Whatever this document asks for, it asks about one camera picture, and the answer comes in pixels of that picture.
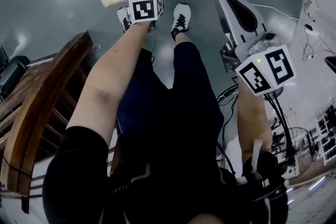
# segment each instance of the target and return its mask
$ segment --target white sneaker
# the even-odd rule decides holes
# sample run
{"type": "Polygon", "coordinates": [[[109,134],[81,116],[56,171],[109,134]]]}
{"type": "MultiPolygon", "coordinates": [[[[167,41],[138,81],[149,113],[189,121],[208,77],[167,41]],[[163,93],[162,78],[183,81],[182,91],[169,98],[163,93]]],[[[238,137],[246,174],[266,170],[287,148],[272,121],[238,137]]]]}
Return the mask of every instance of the white sneaker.
{"type": "Polygon", "coordinates": [[[178,33],[185,33],[188,30],[189,21],[191,18],[191,10],[189,5],[178,4],[174,10],[174,23],[172,27],[172,38],[178,33]]]}
{"type": "Polygon", "coordinates": [[[118,18],[119,18],[119,21],[120,21],[122,27],[124,28],[124,32],[126,32],[131,27],[131,21],[128,18],[126,7],[119,8],[118,18]]]}

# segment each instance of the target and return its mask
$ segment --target gray floor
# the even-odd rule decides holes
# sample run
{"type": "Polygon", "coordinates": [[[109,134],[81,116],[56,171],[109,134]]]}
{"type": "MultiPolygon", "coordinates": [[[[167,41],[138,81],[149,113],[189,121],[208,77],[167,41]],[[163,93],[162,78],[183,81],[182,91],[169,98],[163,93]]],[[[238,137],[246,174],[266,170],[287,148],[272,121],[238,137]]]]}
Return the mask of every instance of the gray floor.
{"type": "MultiPolygon", "coordinates": [[[[284,13],[299,17],[302,0],[248,0],[254,4],[270,5],[284,13]]],[[[170,36],[173,9],[179,2],[192,9],[190,38],[201,52],[215,94],[232,84],[234,74],[226,74],[219,55],[225,36],[219,25],[214,0],[164,0],[164,15],[158,31],[148,37],[147,46],[154,48],[155,72],[171,87],[174,70],[173,42],[170,36]]],[[[104,8],[100,0],[0,0],[0,44],[8,56],[25,55],[30,60],[58,52],[75,34],[89,30],[93,41],[103,45],[94,55],[98,59],[121,36],[116,5],[104,8]]],[[[297,22],[269,8],[260,8],[268,26],[276,31],[282,43],[291,44],[297,22]]],[[[229,107],[223,109],[227,116],[229,107]]],[[[235,117],[227,128],[226,140],[236,132],[235,117]]]]}

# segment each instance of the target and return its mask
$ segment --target person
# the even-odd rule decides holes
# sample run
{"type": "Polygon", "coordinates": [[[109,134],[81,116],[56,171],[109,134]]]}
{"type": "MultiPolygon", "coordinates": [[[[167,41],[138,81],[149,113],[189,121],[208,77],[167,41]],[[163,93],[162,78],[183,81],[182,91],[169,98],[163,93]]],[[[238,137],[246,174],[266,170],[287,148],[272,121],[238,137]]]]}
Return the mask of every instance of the person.
{"type": "MultiPolygon", "coordinates": [[[[186,34],[190,7],[178,4],[174,10],[172,89],[159,80],[152,54],[142,49],[150,22],[131,25],[125,8],[118,17],[124,34],[92,68],[47,169],[43,204],[49,223],[285,223],[283,182],[277,199],[252,199],[254,187],[238,184],[217,165],[224,117],[186,34]],[[107,177],[116,121],[120,162],[107,177]]],[[[264,100],[241,81],[238,137],[243,175],[252,174],[256,158],[258,175],[268,177],[277,160],[270,153],[264,100]],[[256,156],[255,140],[262,142],[256,156]]]]}

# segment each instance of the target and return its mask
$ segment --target leg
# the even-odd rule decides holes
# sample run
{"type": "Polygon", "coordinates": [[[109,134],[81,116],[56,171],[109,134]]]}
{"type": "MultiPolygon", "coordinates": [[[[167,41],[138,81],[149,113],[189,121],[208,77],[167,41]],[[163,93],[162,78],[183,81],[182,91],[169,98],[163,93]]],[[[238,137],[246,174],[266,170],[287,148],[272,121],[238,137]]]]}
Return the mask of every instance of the leg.
{"type": "MultiPolygon", "coordinates": [[[[129,29],[127,10],[118,11],[124,27],[129,29]]],[[[119,104],[117,121],[120,133],[130,133],[151,125],[165,107],[168,89],[159,80],[152,66],[152,53],[142,49],[130,84],[119,104]]]]}
{"type": "Polygon", "coordinates": [[[219,109],[208,75],[195,45],[187,37],[186,30],[191,17],[189,6],[178,4],[174,11],[172,37],[175,40],[173,92],[179,103],[196,114],[210,120],[215,135],[222,128],[224,117],[219,109]]]}

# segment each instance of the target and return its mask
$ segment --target navy pants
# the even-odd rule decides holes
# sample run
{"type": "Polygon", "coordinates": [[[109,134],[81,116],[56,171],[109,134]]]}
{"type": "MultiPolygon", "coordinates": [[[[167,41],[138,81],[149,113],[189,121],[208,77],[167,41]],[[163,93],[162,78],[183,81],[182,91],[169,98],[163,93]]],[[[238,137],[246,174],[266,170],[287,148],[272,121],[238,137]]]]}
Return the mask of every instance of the navy pants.
{"type": "Polygon", "coordinates": [[[175,78],[172,89],[159,80],[152,66],[152,53],[142,49],[133,78],[119,105],[120,134],[151,126],[162,115],[212,115],[218,134],[224,121],[200,53],[191,42],[174,49],[175,78]]]}

